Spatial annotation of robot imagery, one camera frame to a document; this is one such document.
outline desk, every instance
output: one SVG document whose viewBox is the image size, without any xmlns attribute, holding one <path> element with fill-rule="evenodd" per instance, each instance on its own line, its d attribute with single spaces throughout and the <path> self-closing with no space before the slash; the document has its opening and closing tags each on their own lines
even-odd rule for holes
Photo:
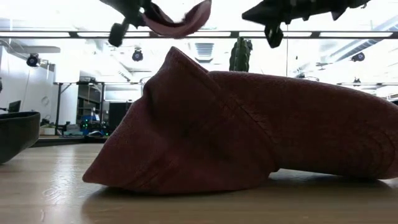
<svg viewBox="0 0 398 224">
<path fill-rule="evenodd" d="M 100 149 L 37 147 L 0 166 L 0 223 L 398 223 L 398 180 L 281 170 L 258 189 L 148 197 L 83 183 Z"/>
</svg>

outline maroon fabric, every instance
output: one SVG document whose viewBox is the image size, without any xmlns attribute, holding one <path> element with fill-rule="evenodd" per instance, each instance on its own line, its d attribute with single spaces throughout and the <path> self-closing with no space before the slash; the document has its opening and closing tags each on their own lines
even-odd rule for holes
<svg viewBox="0 0 398 224">
<path fill-rule="evenodd" d="M 173 47 L 83 180 L 181 194 L 257 187 L 278 168 L 398 177 L 397 115 L 345 87 L 207 72 Z"/>
<path fill-rule="evenodd" d="M 152 9 L 143 14 L 146 26 L 154 32 L 172 38 L 182 38 L 200 29 L 210 17 L 211 0 L 204 0 L 186 13 L 182 22 L 174 23 L 159 6 L 152 3 Z"/>
</svg>

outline table surface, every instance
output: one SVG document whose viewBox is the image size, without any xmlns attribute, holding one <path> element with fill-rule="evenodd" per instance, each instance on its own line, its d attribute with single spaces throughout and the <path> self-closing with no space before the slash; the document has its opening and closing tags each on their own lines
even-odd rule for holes
<svg viewBox="0 0 398 224">
<path fill-rule="evenodd" d="M 398 180 L 281 170 L 258 189 L 149 197 L 81 181 L 101 147 L 37 147 L 0 166 L 0 223 L 398 223 Z"/>
</svg>

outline black bowl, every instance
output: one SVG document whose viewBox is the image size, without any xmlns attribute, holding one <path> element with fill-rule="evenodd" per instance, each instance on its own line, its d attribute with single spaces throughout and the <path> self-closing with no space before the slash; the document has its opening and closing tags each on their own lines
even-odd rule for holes
<svg viewBox="0 0 398 224">
<path fill-rule="evenodd" d="M 0 164 L 35 144 L 39 131 L 38 112 L 0 114 Z"/>
</svg>

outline cactus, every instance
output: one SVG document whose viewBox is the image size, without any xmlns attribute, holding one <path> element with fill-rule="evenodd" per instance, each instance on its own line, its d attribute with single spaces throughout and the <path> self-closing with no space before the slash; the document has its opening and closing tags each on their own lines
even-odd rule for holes
<svg viewBox="0 0 398 224">
<path fill-rule="evenodd" d="M 231 57 L 229 58 L 229 70 L 237 72 L 248 72 L 251 50 L 251 41 L 245 40 L 243 37 L 238 37 L 238 40 L 232 48 Z"/>
</svg>

